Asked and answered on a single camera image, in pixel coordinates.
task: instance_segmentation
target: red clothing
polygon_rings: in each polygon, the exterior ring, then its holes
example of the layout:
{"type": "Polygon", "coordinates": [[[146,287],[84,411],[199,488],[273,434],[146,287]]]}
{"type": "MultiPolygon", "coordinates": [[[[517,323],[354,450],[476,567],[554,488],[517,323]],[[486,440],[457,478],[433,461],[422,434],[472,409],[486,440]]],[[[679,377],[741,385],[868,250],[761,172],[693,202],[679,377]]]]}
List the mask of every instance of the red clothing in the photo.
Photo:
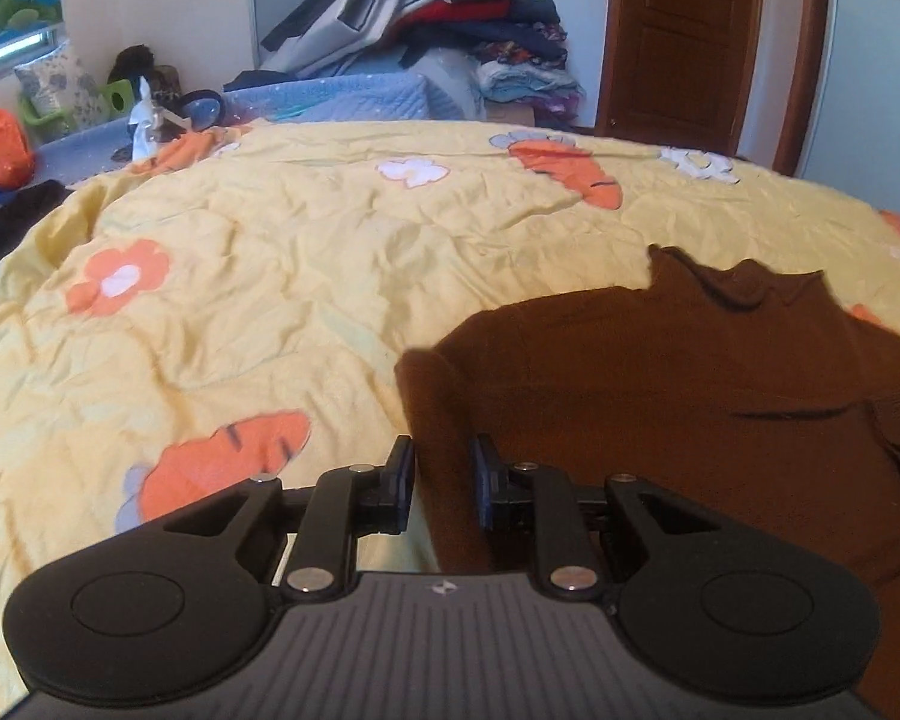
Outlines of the red clothing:
{"type": "Polygon", "coordinates": [[[394,29],[399,30],[412,23],[432,22],[489,22],[505,19],[509,14],[509,0],[468,0],[446,2],[437,0],[413,11],[400,19],[394,29]]]}

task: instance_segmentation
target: brown sweater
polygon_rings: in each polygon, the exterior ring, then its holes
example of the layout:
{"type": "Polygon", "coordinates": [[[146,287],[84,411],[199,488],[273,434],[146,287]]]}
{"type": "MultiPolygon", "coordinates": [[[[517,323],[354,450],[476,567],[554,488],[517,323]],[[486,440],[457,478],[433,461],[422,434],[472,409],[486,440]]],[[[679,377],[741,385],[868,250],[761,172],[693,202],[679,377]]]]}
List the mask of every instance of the brown sweater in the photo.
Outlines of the brown sweater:
{"type": "Polygon", "coordinates": [[[883,634],[861,693],[900,720],[900,337],[842,312],[819,272],[658,247],[650,271],[648,290],[476,314],[397,364],[442,569],[492,569],[477,432],[578,484],[634,473],[866,581],[883,634]]]}

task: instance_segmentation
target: yellow comforter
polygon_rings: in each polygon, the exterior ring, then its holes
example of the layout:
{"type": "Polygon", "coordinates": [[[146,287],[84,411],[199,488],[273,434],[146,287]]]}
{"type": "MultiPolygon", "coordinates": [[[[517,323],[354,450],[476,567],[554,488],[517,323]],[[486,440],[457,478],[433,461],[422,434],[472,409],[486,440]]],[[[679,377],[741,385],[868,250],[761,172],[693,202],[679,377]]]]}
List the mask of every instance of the yellow comforter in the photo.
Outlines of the yellow comforter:
{"type": "MultiPolygon", "coordinates": [[[[900,333],[900,225],[868,205],[575,141],[258,127],[181,172],[93,179],[32,229],[0,265],[0,712],[23,692],[1,612],[26,574],[253,469],[291,487],[381,463],[406,429],[401,351],[481,309],[645,286],[655,242],[718,268],[825,269],[837,300],[900,333]]],[[[361,562],[430,565],[418,512],[361,562]]]]}

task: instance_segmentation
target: floral pillow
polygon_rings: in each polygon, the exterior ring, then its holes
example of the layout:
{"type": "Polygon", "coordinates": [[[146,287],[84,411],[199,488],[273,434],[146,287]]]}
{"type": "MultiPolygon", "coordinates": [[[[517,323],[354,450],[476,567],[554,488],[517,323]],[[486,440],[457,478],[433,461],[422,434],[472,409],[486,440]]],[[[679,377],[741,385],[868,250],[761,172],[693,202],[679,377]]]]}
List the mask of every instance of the floral pillow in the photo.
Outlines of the floral pillow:
{"type": "Polygon", "coordinates": [[[69,40],[14,71],[39,116],[70,111],[77,129],[103,124],[110,118],[106,100],[93,76],[83,69],[69,40]]]}

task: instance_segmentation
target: sweater collar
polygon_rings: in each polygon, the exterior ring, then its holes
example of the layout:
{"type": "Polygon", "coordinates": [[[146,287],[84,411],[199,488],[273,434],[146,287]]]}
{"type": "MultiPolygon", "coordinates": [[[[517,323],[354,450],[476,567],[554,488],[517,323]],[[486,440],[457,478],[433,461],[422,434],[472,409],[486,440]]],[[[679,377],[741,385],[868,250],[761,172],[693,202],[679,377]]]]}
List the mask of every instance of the sweater collar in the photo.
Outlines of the sweater collar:
{"type": "Polygon", "coordinates": [[[729,271],[718,271],[701,265],[677,247],[651,245],[648,252],[653,283],[658,283],[664,271],[678,268],[700,282],[711,298],[745,311],[759,307],[770,292],[785,305],[790,305],[807,285],[823,277],[822,271],[813,274],[775,274],[756,260],[744,260],[729,271]]]}

